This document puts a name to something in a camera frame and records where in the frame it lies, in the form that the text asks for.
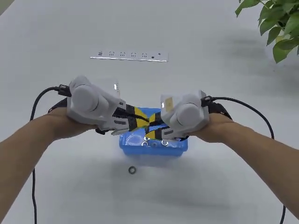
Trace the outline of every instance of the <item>green plant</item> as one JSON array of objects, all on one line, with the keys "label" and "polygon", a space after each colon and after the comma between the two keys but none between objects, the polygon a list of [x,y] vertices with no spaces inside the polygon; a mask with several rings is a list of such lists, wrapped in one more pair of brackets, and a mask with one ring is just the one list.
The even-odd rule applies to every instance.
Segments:
[{"label": "green plant", "polygon": [[294,48],[299,55],[299,0],[239,0],[239,3],[237,17],[244,8],[263,4],[258,25],[261,35],[269,31],[267,45],[276,41],[273,47],[276,63],[286,59]]}]

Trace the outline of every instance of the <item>white plastic casing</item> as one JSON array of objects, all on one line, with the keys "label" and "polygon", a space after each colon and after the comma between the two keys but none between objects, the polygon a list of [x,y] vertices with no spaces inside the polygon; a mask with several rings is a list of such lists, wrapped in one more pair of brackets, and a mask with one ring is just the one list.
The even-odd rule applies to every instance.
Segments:
[{"label": "white plastic casing", "polygon": [[170,127],[162,130],[162,138],[184,138],[202,129],[209,122],[208,107],[202,107],[200,100],[205,96],[203,91],[183,96],[162,95],[161,119]]},{"label": "white plastic casing", "polygon": [[112,117],[117,107],[126,109],[126,102],[120,99],[118,83],[102,85],[109,92],[93,85],[85,76],[72,80],[67,116],[82,124],[97,125],[102,131],[114,130],[113,135],[128,131],[127,119]]}]

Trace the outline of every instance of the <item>socket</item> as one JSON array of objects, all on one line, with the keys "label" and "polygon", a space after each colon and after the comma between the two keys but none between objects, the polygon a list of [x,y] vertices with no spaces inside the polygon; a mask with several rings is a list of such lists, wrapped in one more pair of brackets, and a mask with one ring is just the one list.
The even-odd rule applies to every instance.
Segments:
[{"label": "socket", "polygon": [[164,51],[135,51],[135,50],[101,50],[91,59],[146,61],[146,62],[168,62],[168,53]]}]

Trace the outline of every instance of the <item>cable connector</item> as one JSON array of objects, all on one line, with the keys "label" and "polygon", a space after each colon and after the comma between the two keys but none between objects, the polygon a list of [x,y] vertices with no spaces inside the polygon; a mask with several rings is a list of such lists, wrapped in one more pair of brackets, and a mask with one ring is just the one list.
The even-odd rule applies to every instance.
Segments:
[{"label": "cable connector", "polygon": [[213,102],[213,97],[206,96],[206,97],[203,97],[200,100],[201,100],[201,106],[205,107],[205,106],[208,106],[211,102]]},{"label": "cable connector", "polygon": [[67,85],[59,85],[58,94],[65,97],[71,97],[70,87]]}]

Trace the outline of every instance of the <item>blue box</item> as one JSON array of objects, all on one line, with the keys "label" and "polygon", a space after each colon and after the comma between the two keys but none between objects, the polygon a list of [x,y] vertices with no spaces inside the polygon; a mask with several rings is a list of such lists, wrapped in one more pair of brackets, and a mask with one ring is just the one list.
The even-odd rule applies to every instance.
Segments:
[{"label": "blue box", "polygon": [[[148,117],[159,112],[158,108],[140,108]],[[150,127],[150,131],[161,126]],[[168,155],[181,156],[188,149],[188,139],[184,141],[168,141],[167,146],[163,146],[159,140],[148,140],[148,145],[142,146],[144,142],[145,130],[140,128],[133,132],[120,135],[119,144],[125,155]]]}]

